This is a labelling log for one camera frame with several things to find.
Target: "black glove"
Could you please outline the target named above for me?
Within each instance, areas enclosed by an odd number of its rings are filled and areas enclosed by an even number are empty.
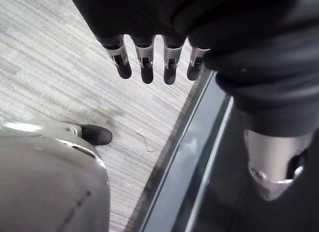
[[[107,49],[124,33],[210,48],[204,65],[248,129],[290,137],[319,126],[319,0],[73,1]]]

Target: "metal trim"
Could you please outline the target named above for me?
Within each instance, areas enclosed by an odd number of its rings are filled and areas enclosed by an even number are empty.
[[[225,100],[226,94],[212,80],[213,78],[214,73],[211,73],[196,101],[196,106],[189,116],[190,119],[187,121],[182,135],[175,147],[172,148],[173,153],[144,218],[140,232],[168,232],[174,227],[179,208],[191,183],[202,150],[207,143],[211,126],[214,126]],[[218,131],[222,124],[221,118],[219,120]],[[189,148],[189,146],[192,146],[190,142],[198,144],[194,148]],[[190,162],[189,167],[185,167],[185,163],[188,162]]]
[[[193,209],[190,213],[185,232],[191,232],[194,228],[194,225],[195,225],[195,222],[197,219],[197,215],[198,215],[201,203],[202,203],[203,198],[204,198],[205,191],[206,191],[208,183],[209,183],[210,174],[213,170],[213,164],[214,164],[214,161],[216,158],[216,154],[217,154],[220,142],[222,140],[223,134],[225,132],[225,129],[226,129],[226,126],[228,123],[228,119],[229,119],[230,113],[231,113],[232,108],[233,108],[233,104],[234,104],[234,100],[231,97],[229,102],[228,102],[228,105],[227,105],[227,108],[226,108],[226,111],[225,111],[225,114],[223,117],[222,124],[218,130],[218,134],[217,134],[216,140],[214,142],[213,149],[209,155],[208,163],[207,163],[207,166],[205,168],[205,172],[204,172],[202,181],[200,183],[199,190],[198,190],[198,193],[197,193],[197,196],[195,199],[195,203],[193,205]]]

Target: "robotic finger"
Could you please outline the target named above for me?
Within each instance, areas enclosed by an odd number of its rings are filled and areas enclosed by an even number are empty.
[[[164,81],[172,85],[176,78],[176,68],[183,48],[185,38],[163,36],[164,40]]]
[[[138,60],[141,66],[142,81],[145,84],[150,84],[153,81],[153,58],[154,58],[154,38],[150,36],[147,38],[140,38],[131,36],[134,44]]]
[[[123,35],[101,38],[96,36],[97,40],[106,49],[108,55],[113,60],[121,78],[128,79],[132,75],[128,54],[125,48]]]

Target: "black fingertip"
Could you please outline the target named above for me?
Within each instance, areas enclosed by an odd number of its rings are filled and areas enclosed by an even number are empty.
[[[129,79],[132,75],[131,66],[129,63],[127,64],[119,64],[118,72],[121,78]]]
[[[176,79],[176,68],[169,67],[164,70],[164,82],[167,85],[172,85]]]
[[[217,70],[216,62],[218,61],[220,56],[222,57],[222,55],[217,55],[214,53],[213,50],[210,50],[203,56],[202,63],[205,66],[205,68],[209,70]]]
[[[187,78],[190,81],[195,81],[199,77],[200,67],[199,66],[189,66],[187,70]]]
[[[141,67],[142,81],[145,84],[150,84],[153,81],[153,67]]]

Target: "silver metal joint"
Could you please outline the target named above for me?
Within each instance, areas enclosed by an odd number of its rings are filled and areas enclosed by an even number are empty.
[[[122,58],[122,62],[124,65],[127,65],[129,63],[128,59],[128,53],[126,51],[126,47],[124,44],[124,37],[121,36],[121,45],[117,49],[107,49],[105,48],[109,57],[113,60],[113,63],[116,67],[119,67],[118,61],[116,56],[120,56]]]
[[[210,49],[200,49],[198,47],[193,47],[190,54],[189,66],[195,66],[196,59],[198,57],[203,57],[206,52]]]
[[[139,47],[135,45],[135,49],[141,68],[146,66],[152,67],[154,58],[154,43],[152,43],[149,47]],[[144,63],[143,58],[148,58],[148,62]]]
[[[2,122],[0,128],[1,136],[19,136],[16,131],[29,132],[35,135],[41,135],[47,138],[55,139],[68,147],[72,147],[79,152],[85,153],[94,158],[96,162],[105,169],[101,157],[96,148],[81,138],[82,128],[75,124],[58,121],[40,121],[40,122]]]
[[[178,48],[170,48],[164,45],[164,63],[165,68],[168,69],[169,66],[177,67],[178,61],[180,59],[180,54],[183,46]]]
[[[260,196],[268,201],[280,197],[305,168],[305,149],[312,134],[271,137],[250,130],[244,133],[248,169]]]

